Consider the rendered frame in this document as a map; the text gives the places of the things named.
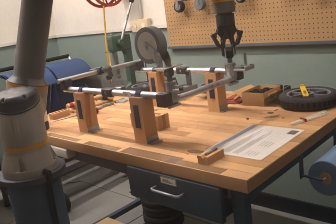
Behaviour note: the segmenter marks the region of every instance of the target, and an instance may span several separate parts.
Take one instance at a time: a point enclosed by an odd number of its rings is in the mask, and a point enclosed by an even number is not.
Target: green wall
[[[167,30],[162,29],[168,38]],[[8,66],[14,62],[14,47],[0,48],[1,65]],[[138,59],[135,49],[133,58]],[[336,45],[306,45],[306,46],[272,46],[272,47],[246,47],[237,48],[234,60],[237,64],[243,63],[243,53],[247,52],[248,63],[254,63],[255,68],[245,73],[245,78],[238,84],[228,86],[227,90],[233,91],[248,84],[289,84],[298,87],[327,86],[336,88]],[[219,49],[194,49],[194,50],[169,50],[173,63],[181,63],[193,67],[224,67],[226,60],[221,56]],[[50,40],[48,56],[70,54],[72,58],[81,58],[90,67],[106,65],[106,54],[103,34],[58,38]],[[119,53],[119,62],[123,62]],[[137,73],[138,81],[145,81],[146,75]],[[103,86],[110,86],[103,76],[94,77]],[[184,83],[184,77],[177,76],[179,83]],[[112,85],[125,83],[126,74],[121,71],[121,78],[114,78]],[[203,83],[204,76],[193,75],[194,83]],[[305,173],[319,157],[333,146],[332,139],[328,140],[304,160]],[[265,192],[274,193],[284,197],[304,200],[336,208],[336,196],[327,197],[316,192],[308,179],[300,180],[298,165],[272,183]]]

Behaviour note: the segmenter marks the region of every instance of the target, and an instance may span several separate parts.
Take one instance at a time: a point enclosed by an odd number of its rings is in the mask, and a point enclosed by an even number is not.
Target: wooden tabletop
[[[54,146],[249,193],[336,128],[336,108],[331,108],[327,116],[294,126],[305,131],[262,161],[226,155],[210,166],[198,164],[199,153],[252,124],[292,128],[290,122],[315,113],[286,111],[276,104],[229,107],[231,110],[225,113],[209,112],[205,94],[176,108],[154,107],[155,112],[169,113],[170,127],[159,131],[163,141],[153,146],[135,143],[128,102],[99,112],[102,131],[81,133],[73,117],[50,121],[48,136]]]

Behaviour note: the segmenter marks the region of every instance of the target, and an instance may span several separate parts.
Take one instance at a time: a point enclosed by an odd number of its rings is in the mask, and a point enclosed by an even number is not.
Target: green arbor press
[[[113,35],[113,36],[107,37],[107,44],[109,47],[109,52],[116,53],[116,52],[121,51],[123,52],[125,62],[133,61],[130,35],[129,33],[125,33],[123,39],[121,39],[121,36],[122,35],[120,34],[120,35]],[[126,87],[128,87],[129,85],[136,83],[135,71],[134,71],[133,66],[128,66],[125,69],[126,69],[126,76],[127,76]]]

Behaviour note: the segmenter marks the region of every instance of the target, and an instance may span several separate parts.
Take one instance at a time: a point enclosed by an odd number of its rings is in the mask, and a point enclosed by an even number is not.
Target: drawer
[[[133,166],[127,167],[127,173],[131,194],[136,197],[217,223],[226,221],[227,199],[222,188]]]

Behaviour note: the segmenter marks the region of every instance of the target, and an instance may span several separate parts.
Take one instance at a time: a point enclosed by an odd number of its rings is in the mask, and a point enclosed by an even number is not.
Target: drawer handle
[[[151,191],[154,192],[154,193],[163,195],[163,196],[167,196],[167,197],[173,198],[173,199],[180,199],[180,198],[182,198],[185,195],[184,192],[182,192],[180,195],[174,195],[174,194],[170,194],[170,193],[167,193],[167,192],[164,192],[164,191],[159,191],[159,190],[156,190],[157,187],[158,187],[157,185],[152,186],[151,187]]]

